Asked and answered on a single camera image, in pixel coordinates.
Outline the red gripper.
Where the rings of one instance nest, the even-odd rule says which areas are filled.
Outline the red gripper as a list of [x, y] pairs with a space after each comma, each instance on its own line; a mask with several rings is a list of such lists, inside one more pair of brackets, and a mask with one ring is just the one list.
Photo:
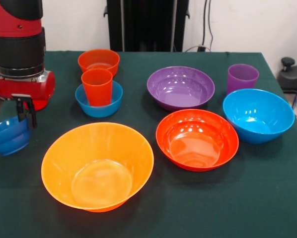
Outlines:
[[[0, 97], [31, 97], [25, 98], [28, 107], [27, 118], [31, 128], [37, 127], [36, 111], [33, 100], [48, 100], [55, 91], [55, 75], [51, 71], [45, 70], [40, 76], [27, 79], [10, 79], [0, 76]], [[16, 110], [19, 121], [26, 119], [21, 98], [16, 99]]]

